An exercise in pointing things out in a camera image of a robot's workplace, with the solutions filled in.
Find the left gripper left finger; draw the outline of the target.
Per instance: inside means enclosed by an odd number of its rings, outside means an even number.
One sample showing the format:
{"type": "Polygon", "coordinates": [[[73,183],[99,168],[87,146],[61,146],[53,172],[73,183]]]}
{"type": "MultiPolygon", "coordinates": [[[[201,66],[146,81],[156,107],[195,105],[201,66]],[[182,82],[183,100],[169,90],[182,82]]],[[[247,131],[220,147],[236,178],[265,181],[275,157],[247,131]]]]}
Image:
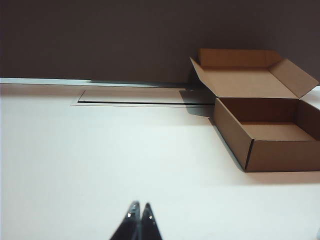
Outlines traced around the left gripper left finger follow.
{"type": "Polygon", "coordinates": [[[110,238],[111,240],[140,240],[141,239],[141,220],[140,203],[133,201],[125,216],[110,238]]]}

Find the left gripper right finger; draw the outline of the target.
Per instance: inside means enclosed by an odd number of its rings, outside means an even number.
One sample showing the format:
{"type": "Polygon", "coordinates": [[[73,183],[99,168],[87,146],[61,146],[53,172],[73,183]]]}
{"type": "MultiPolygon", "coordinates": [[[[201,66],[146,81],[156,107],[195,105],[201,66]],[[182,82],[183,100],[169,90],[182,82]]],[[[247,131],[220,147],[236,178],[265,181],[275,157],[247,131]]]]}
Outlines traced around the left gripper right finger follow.
{"type": "Polygon", "coordinates": [[[141,218],[141,237],[143,240],[162,240],[151,205],[147,203],[141,218]]]}

